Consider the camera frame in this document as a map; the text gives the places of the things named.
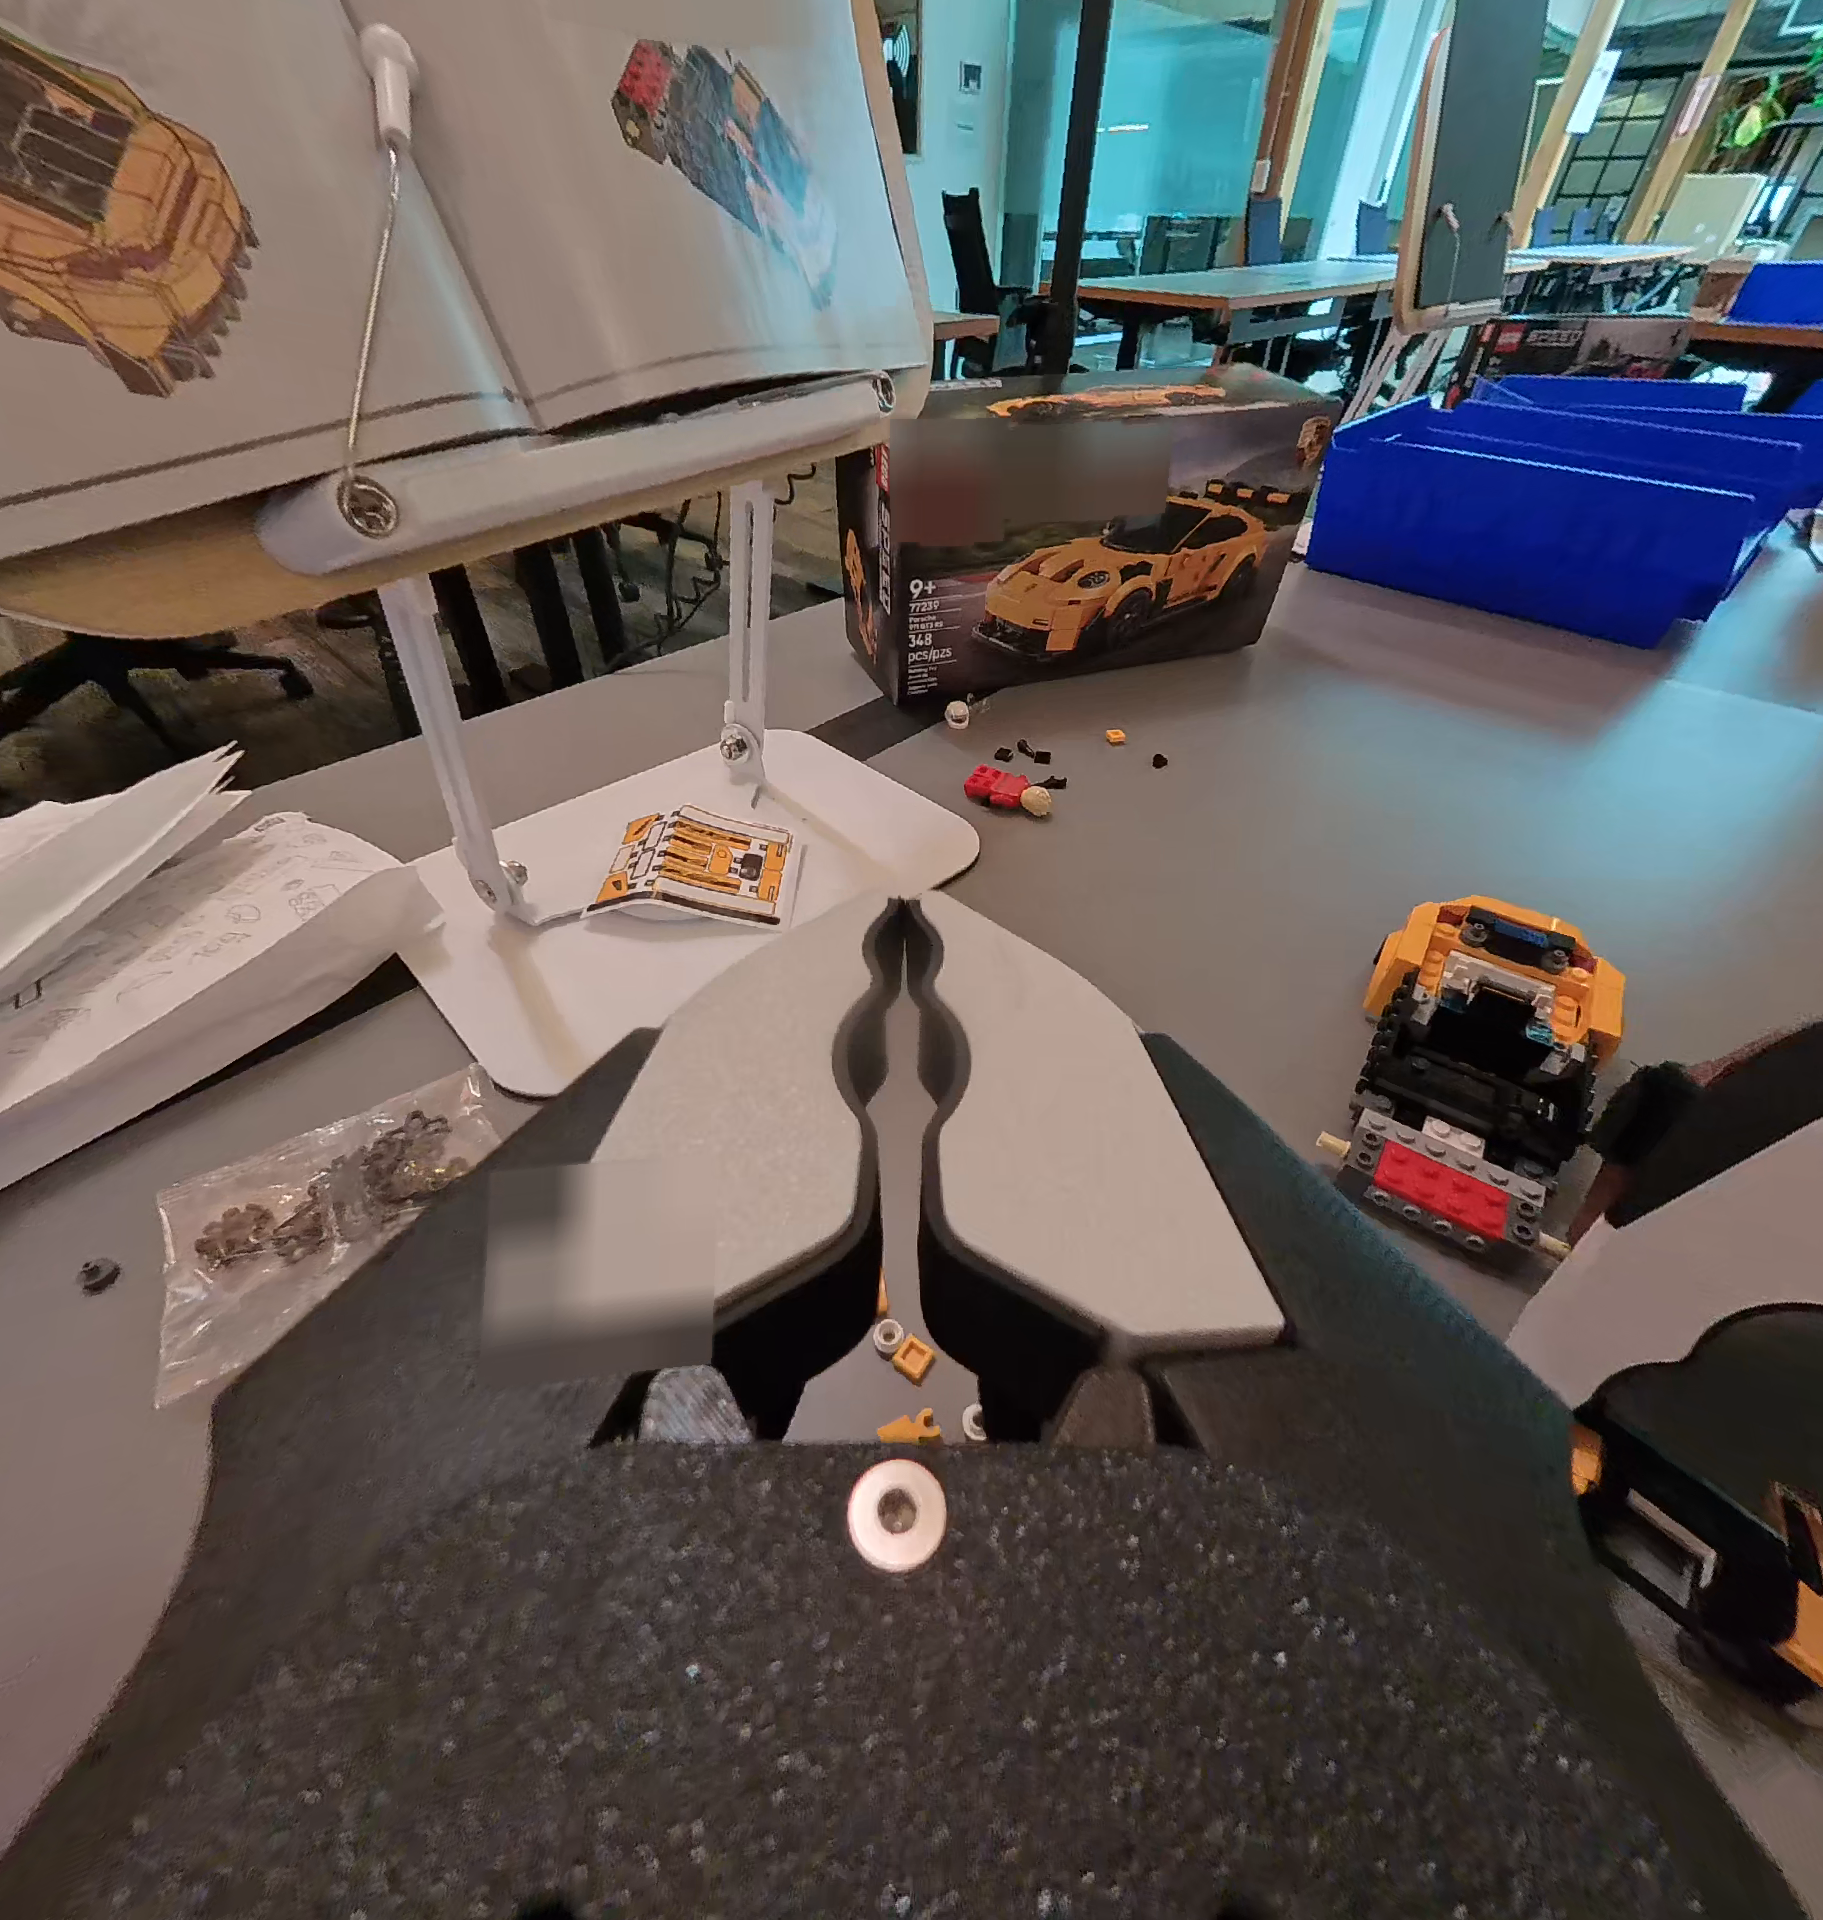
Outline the black metal pole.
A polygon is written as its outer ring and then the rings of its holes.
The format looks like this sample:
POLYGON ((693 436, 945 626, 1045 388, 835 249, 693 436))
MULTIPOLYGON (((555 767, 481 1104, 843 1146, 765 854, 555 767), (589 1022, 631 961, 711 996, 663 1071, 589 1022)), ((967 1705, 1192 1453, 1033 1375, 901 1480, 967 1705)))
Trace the black metal pole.
POLYGON ((1043 336, 1043 372, 1063 376, 1068 370, 1076 282, 1094 162, 1098 109, 1112 29, 1114 4, 1088 0, 1078 4, 1072 71, 1066 102, 1066 141, 1059 195, 1059 224, 1053 249, 1043 336))

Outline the white printed paper bag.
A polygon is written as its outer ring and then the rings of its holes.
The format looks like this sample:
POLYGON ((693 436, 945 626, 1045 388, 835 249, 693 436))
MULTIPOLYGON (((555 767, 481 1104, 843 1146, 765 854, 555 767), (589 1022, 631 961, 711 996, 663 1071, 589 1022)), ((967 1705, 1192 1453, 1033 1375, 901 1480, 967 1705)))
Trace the white printed paper bag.
POLYGON ((411 867, 297 812, 143 880, 0 1004, 0 1192, 273 1042, 441 921, 411 867))
POLYGON ((229 742, 119 793, 0 820, 0 1004, 243 800, 229 788, 239 756, 229 742))

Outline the small orange lego pieces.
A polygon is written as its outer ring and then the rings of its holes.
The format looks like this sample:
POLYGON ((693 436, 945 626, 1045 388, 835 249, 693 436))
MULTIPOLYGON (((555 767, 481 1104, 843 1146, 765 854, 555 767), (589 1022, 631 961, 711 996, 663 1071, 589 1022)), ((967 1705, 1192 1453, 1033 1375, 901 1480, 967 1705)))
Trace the small orange lego pieces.
POLYGON ((919 1327, 915 1290, 897 1287, 885 1273, 875 1289, 871 1346, 877 1384, 893 1396, 873 1424, 877 1443, 901 1448, 989 1444, 985 1407, 975 1395, 959 1396, 971 1381, 919 1327))

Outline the black lego car box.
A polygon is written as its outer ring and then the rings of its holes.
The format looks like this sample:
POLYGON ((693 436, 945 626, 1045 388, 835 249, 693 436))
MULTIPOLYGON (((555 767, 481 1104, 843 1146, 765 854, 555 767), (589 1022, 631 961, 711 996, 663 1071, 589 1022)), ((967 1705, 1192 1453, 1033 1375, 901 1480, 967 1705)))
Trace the black lego car box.
POLYGON ((899 709, 1250 647, 1340 415, 1236 363, 933 386, 835 460, 849 647, 899 709))

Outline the clear plastic parts bag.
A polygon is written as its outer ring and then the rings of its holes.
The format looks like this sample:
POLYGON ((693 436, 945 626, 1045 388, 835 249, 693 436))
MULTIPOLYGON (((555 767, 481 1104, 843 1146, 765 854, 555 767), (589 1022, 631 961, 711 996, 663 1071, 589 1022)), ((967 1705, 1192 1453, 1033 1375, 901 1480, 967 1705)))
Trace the clear plastic parts bag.
POLYGON ((497 1146, 479 1066, 157 1195, 157 1411, 261 1359, 497 1146))

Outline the lego instruction booklet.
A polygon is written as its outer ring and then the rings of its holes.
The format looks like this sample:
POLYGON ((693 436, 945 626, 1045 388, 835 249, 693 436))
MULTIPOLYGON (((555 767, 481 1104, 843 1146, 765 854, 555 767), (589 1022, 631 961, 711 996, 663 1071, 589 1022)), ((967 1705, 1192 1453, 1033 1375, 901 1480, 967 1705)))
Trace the lego instruction booklet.
POLYGON ((0 2, 0 563, 927 370, 857 4, 0 2))

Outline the long office desk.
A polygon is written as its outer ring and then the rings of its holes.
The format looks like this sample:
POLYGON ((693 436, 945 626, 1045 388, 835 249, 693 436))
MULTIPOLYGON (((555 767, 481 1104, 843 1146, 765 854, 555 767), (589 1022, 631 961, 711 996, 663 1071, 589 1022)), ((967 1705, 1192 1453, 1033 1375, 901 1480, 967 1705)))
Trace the long office desk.
POLYGON ((1114 370, 1136 367, 1140 335, 1156 325, 1204 325, 1218 347, 1266 347, 1306 333, 1366 330, 1368 349, 1390 330, 1390 253, 1226 266, 1176 274, 1138 274, 1078 285, 1082 316, 1120 329, 1114 370))

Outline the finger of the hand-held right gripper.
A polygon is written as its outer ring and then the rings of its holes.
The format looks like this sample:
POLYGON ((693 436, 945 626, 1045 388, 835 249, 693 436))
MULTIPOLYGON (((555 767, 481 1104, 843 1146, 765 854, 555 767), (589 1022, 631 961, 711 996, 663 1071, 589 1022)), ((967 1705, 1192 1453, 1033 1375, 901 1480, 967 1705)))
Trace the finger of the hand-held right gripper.
POLYGON ((1823 1119, 1612 1229, 1592 1225, 1506 1351, 1574 1408, 1740 1315, 1823 1308, 1823 1119))

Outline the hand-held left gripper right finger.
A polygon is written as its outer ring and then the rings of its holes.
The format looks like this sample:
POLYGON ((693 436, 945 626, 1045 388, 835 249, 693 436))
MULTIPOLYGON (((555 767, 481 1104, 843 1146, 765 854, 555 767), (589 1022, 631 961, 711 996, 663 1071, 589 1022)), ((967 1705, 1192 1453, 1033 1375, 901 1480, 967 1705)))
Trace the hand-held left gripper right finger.
POLYGON ((905 908, 923 1319, 959 1363, 1270 1346, 1284 1319, 1136 1024, 945 894, 905 908))

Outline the orange sticker sheet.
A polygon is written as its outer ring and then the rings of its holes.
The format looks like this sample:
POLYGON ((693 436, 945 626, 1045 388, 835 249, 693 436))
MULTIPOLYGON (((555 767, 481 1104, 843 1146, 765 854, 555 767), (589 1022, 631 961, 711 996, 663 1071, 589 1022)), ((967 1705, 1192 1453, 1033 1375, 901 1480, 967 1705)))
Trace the orange sticker sheet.
POLYGON ((647 814, 625 828, 585 914, 777 928, 791 912, 799 860, 793 828, 697 806, 647 814))

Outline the black office chair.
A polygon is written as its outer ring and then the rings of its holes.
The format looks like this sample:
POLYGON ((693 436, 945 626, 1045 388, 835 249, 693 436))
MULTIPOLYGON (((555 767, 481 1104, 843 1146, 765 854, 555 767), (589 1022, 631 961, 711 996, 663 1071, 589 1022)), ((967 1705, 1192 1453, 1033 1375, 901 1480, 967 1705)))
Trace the black office chair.
POLYGON ((169 670, 187 682, 199 682, 215 673, 249 670, 271 675, 291 703, 307 703, 315 694, 297 660, 241 650, 229 633, 179 638, 67 633, 57 647, 0 676, 0 745, 23 733, 69 694, 93 687, 115 709, 135 719, 173 760, 193 758, 197 750, 179 740, 131 684, 133 673, 141 669, 169 670))
POLYGON ((977 188, 965 195, 939 195, 939 201, 957 313, 967 319, 991 319, 997 325, 989 336, 951 342, 953 376, 1045 372, 1049 302, 1035 291, 995 282, 977 188))

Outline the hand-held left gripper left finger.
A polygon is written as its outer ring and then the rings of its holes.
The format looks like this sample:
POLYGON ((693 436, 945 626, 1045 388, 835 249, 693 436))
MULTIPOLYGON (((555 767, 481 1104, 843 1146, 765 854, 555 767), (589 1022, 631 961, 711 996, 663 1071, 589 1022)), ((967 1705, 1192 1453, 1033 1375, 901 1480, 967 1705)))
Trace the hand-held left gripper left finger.
POLYGON ((659 1031, 591 1154, 619 1226, 599 1251, 669 1256, 669 1300, 737 1327, 855 1265, 875 1300, 869 1100, 901 901, 861 894, 757 947, 659 1031))

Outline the orange and black lego car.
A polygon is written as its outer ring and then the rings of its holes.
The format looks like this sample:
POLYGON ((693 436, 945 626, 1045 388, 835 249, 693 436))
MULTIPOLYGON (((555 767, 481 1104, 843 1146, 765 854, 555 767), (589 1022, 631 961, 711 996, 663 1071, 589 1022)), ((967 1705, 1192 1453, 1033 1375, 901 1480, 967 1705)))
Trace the orange and black lego car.
POLYGON ((1574 925, 1488 897, 1416 905, 1372 961, 1348 1131, 1316 1142, 1338 1186, 1490 1267, 1546 1255, 1622 993, 1574 925))

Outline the scattered small black lego pieces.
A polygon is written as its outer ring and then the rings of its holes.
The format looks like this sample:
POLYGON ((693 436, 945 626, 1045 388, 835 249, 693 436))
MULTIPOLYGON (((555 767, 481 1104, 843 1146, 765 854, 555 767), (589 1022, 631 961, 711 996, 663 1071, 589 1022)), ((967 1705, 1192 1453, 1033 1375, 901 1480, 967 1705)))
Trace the scattered small black lego pieces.
POLYGON ((1170 756, 1148 735, 1124 731, 1128 735, 1126 745, 1110 748, 1102 740, 1104 731, 1092 728, 1049 738, 1041 735, 1019 736, 995 745, 987 764, 1013 767, 1031 780, 1063 778, 1066 784, 1057 796, 1078 787, 1162 776, 1170 769, 1170 756))

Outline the orange lego roof assembly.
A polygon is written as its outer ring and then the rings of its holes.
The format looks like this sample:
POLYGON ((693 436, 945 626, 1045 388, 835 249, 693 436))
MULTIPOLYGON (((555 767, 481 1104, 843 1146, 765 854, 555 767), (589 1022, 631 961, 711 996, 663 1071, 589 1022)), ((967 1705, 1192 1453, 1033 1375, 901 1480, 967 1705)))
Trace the orange lego roof assembly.
POLYGON ((1568 1483, 1594 1560, 1682 1651, 1774 1705, 1823 1695, 1823 1510, 1802 1488, 1730 1484, 1594 1411, 1570 1420, 1568 1483))

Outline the dark lego box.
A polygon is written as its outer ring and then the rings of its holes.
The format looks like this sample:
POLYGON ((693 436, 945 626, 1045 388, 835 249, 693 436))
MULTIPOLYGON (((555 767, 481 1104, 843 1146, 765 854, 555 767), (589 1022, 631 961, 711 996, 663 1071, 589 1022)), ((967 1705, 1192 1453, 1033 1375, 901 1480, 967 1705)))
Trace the dark lego box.
POLYGON ((1508 315, 1480 320, 1450 370, 1440 407, 1506 376, 1666 379, 1690 341, 1682 315, 1508 315))

